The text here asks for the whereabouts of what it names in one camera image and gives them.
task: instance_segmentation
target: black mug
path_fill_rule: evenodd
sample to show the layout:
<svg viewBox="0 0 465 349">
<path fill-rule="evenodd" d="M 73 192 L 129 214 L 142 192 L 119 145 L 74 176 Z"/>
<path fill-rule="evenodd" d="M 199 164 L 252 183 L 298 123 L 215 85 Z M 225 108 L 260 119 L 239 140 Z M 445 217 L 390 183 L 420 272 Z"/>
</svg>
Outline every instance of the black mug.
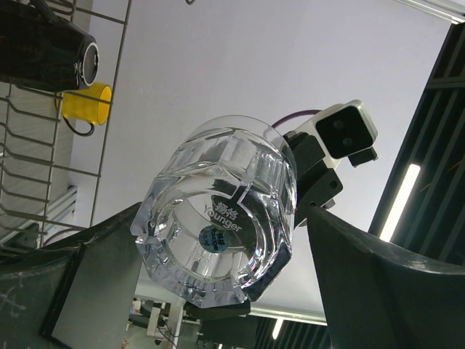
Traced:
<svg viewBox="0 0 465 349">
<path fill-rule="evenodd" d="M 50 92 L 90 87 L 99 66 L 94 37 L 44 0 L 31 3 L 0 0 L 0 81 Z"/>
</svg>

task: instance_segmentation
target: white ceiling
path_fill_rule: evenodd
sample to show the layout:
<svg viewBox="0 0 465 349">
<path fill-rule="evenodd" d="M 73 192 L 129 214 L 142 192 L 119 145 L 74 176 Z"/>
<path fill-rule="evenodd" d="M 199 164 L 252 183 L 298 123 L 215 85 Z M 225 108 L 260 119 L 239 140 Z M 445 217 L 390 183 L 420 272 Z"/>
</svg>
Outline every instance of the white ceiling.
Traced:
<svg viewBox="0 0 465 349">
<path fill-rule="evenodd" d="M 94 0 L 94 9 L 122 17 L 125 2 Z M 332 212 L 368 229 L 448 27 L 393 0 L 135 1 L 97 221 L 141 201 L 177 146 L 206 120 L 242 114 L 271 124 L 301 109 L 360 99 L 379 130 L 379 160 L 357 169 L 343 161 L 344 191 Z M 111 83 L 121 26 L 94 19 L 91 32 L 101 48 L 99 80 Z M 74 167 L 97 170 L 102 133 L 98 127 L 93 137 L 75 139 Z M 72 180 L 79 187 L 76 223 L 85 225 L 95 180 Z M 292 261 L 260 302 L 321 312 L 304 230 L 293 245 Z"/>
</svg>

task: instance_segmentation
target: yellow mug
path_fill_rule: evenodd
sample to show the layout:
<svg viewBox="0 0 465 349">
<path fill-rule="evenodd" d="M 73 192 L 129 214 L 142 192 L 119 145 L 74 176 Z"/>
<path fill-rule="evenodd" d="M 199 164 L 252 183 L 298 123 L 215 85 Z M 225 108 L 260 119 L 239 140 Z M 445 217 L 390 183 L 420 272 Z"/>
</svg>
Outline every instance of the yellow mug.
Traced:
<svg viewBox="0 0 465 349">
<path fill-rule="evenodd" d="M 107 121 L 110 112 L 111 93 L 111 88 L 101 82 L 94 82 L 88 89 L 65 92 L 63 94 L 61 114 L 67 119 L 75 118 L 93 125 L 103 125 Z M 80 95 L 97 98 L 98 100 L 81 97 Z"/>
</svg>

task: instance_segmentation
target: ceiling light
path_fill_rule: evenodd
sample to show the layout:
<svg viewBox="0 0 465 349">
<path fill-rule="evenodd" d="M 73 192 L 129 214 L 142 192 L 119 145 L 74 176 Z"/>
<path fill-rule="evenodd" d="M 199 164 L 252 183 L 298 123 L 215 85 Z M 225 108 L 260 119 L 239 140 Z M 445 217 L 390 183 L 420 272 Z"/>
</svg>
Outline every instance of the ceiling light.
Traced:
<svg viewBox="0 0 465 349">
<path fill-rule="evenodd" d="M 391 241 L 392 234 L 394 234 L 395 227 L 399 223 L 400 215 L 402 214 L 402 211 L 407 204 L 408 197 L 410 196 L 419 173 L 419 165 L 412 164 L 408 167 L 402 185 L 400 186 L 394 204 L 392 205 L 391 212 L 389 213 L 381 235 L 379 236 L 381 240 L 388 242 Z"/>
<path fill-rule="evenodd" d="M 279 335 L 279 331 L 281 330 L 281 326 L 283 325 L 283 319 L 279 318 L 278 320 L 276 320 L 276 325 L 275 325 L 275 329 L 273 329 L 273 339 L 275 340 L 276 338 L 278 338 L 278 335 Z"/>
</svg>

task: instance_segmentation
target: black camera face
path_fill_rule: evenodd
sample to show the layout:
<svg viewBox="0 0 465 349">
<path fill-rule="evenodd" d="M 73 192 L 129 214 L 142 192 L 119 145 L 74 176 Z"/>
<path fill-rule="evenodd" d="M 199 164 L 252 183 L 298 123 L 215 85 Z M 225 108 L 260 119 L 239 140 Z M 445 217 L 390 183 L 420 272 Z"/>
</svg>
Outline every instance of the black camera face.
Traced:
<svg viewBox="0 0 465 349">
<path fill-rule="evenodd" d="M 344 158 L 369 148 L 373 135 L 356 107 L 347 107 L 316 123 L 316 129 L 331 157 Z"/>
</svg>

